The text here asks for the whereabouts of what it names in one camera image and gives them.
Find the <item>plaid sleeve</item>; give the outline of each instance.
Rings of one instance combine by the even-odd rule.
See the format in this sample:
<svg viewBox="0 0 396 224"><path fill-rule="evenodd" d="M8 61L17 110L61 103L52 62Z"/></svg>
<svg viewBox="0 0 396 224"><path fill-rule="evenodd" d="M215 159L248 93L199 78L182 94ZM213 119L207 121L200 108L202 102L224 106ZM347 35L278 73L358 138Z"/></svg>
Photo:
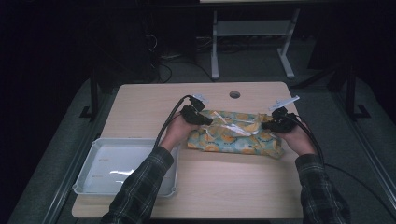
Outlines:
<svg viewBox="0 0 396 224"><path fill-rule="evenodd" d="M143 223L149 220L163 177L173 162L165 148L154 148L125 180L101 223Z"/></svg>
<svg viewBox="0 0 396 224"><path fill-rule="evenodd" d="M295 163L303 187L303 223L350 223L347 202L330 181L320 158L303 155Z"/></svg>

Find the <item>gray floor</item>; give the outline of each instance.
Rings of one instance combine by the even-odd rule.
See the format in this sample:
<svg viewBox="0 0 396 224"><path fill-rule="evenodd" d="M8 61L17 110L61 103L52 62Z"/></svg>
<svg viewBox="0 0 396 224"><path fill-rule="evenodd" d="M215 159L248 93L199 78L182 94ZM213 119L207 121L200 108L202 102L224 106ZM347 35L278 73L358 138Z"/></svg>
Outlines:
<svg viewBox="0 0 396 224"><path fill-rule="evenodd" d="M283 81L293 85L317 72L306 69L310 52L315 44L314 40L293 40L291 43L288 55L296 75L293 80L286 78L281 62L277 58L276 48L279 47L279 40L261 41L262 45L250 46L236 53L221 53L218 82ZM169 82L211 82L204 72L204 70L210 72L209 52L198 54L197 63L200 66L186 61L187 59L177 58L166 63L172 69ZM161 67L160 70L162 78L167 79L169 70L165 67ZM308 88L290 90L291 95L297 94L301 97L296 102L299 114L308 122L322 146L325 161L348 171L373 189L396 216L395 209L384 191L384 185L378 180L374 166L366 155L367 150L374 151L388 172L389 178L395 180L396 166L393 161L396 158L396 150L394 150L396 127L376 102L370 88L360 80L357 85L356 103L364 105L372 117L351 122L343 109L342 101L345 93L341 91L340 94L334 94L327 91L325 86L328 80L329 78L325 77ZM117 90L113 94L101 94L100 114L95 121L90 122L89 119L79 117L83 107L90 105L89 86L87 80L77 93L9 223L98 223L98 218L73 217L71 208L76 194L71 190L70 185L65 188L60 187L62 183L70 183L76 178L72 176L71 179L65 179L64 174L78 172L79 168L73 167L74 163L71 162L75 161L76 155L88 152L89 143L102 131L117 94ZM362 185L330 167L327 171L335 186L349 202L352 223L394 223L384 206ZM55 215L48 213L49 209L55 211ZM236 221L236 223L265 222L251 220ZM271 220L271 223L301 223L301 220L279 219Z"/></svg>

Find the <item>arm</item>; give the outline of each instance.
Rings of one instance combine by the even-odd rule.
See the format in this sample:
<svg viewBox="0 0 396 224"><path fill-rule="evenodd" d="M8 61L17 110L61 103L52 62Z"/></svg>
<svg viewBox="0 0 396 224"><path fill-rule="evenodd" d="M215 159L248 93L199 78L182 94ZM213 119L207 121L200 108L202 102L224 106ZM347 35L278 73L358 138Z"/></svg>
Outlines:
<svg viewBox="0 0 396 224"><path fill-rule="evenodd" d="M302 185L303 223L350 223L347 202L327 176L309 137L300 128L277 133L299 157L296 167Z"/></svg>
<svg viewBox="0 0 396 224"><path fill-rule="evenodd" d="M197 128L181 116L175 117L160 145L122 184L101 223L144 223L149 220L163 177L174 162L170 151Z"/></svg>

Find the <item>dark background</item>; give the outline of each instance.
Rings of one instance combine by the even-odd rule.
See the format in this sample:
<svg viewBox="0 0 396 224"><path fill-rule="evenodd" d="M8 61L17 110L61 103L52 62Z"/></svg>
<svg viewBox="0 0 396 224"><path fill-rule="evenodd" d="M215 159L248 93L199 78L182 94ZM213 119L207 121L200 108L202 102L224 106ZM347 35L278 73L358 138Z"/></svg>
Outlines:
<svg viewBox="0 0 396 224"><path fill-rule="evenodd" d="M122 83L148 83L156 73L150 64L157 59L147 51L145 33L192 58L195 36L211 34L210 10L156 10L148 19L142 11L114 13L106 3L0 3L1 223L7 222L67 107L92 72L102 91ZM396 122L396 18L390 1L337 6L303 8L294 38L317 39L312 68L340 62L347 51L358 76ZM222 16L263 15L257 9L243 12L227 10Z"/></svg>

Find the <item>table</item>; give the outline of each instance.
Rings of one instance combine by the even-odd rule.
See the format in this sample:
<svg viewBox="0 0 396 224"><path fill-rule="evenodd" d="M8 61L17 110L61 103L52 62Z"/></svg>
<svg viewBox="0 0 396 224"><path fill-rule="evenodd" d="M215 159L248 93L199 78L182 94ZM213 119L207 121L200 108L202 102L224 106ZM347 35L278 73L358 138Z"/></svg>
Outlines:
<svg viewBox="0 0 396 224"><path fill-rule="evenodd" d="M239 91L240 97L230 97ZM282 82L137 84L120 87L102 137L156 138L180 98L201 93L205 109L270 113L276 100L290 98ZM293 104L289 112L297 113ZM182 144L177 193L157 199L154 218L299 218L302 217L297 155L282 143L280 160L257 155L201 152ZM78 195L75 217L101 217L112 196Z"/></svg>

